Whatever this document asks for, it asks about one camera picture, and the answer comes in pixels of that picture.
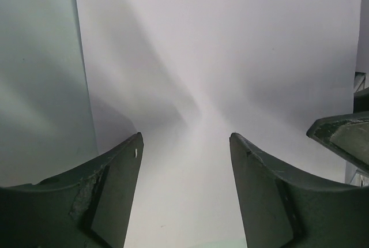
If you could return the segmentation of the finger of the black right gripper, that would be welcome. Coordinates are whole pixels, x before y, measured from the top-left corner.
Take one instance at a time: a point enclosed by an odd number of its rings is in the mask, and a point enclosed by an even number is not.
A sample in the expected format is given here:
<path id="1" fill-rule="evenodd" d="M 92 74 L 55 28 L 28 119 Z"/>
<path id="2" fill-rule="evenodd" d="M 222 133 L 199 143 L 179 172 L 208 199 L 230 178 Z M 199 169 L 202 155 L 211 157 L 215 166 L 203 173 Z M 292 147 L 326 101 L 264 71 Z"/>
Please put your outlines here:
<path id="1" fill-rule="evenodd" d="M 306 135 L 368 173 L 367 111 L 318 119 Z"/>

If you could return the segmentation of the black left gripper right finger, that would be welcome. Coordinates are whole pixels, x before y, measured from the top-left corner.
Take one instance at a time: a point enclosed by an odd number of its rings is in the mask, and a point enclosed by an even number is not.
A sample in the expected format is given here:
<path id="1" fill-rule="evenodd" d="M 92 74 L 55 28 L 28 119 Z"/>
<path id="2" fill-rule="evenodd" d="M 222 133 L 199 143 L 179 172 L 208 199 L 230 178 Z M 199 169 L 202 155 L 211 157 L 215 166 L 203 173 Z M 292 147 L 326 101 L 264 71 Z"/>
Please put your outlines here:
<path id="1" fill-rule="evenodd" d="M 231 162 L 248 247 L 367 247 L 368 188 L 300 170 L 238 133 Z"/>

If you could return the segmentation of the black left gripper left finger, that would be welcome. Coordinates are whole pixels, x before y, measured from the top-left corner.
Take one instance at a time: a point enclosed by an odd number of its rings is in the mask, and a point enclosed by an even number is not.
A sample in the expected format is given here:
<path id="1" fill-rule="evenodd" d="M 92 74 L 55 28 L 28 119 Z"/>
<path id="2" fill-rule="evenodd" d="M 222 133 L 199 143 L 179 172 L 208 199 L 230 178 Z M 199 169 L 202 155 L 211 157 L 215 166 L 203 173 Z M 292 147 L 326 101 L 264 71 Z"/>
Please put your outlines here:
<path id="1" fill-rule="evenodd" d="M 144 150 L 136 133 L 38 184 L 1 189 L 2 247 L 123 247 Z"/>

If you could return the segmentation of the white paper sheet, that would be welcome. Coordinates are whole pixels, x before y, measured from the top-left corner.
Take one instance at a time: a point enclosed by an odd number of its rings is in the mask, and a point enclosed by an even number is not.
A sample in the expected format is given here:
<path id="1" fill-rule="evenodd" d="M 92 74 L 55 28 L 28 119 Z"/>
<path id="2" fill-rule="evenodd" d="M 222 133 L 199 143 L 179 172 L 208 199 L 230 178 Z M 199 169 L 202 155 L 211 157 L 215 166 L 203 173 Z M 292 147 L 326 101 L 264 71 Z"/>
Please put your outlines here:
<path id="1" fill-rule="evenodd" d="M 306 131 L 352 111 L 360 3 L 77 0 L 99 152 L 144 138 L 126 247 L 244 241 L 233 132 L 344 181 Z"/>

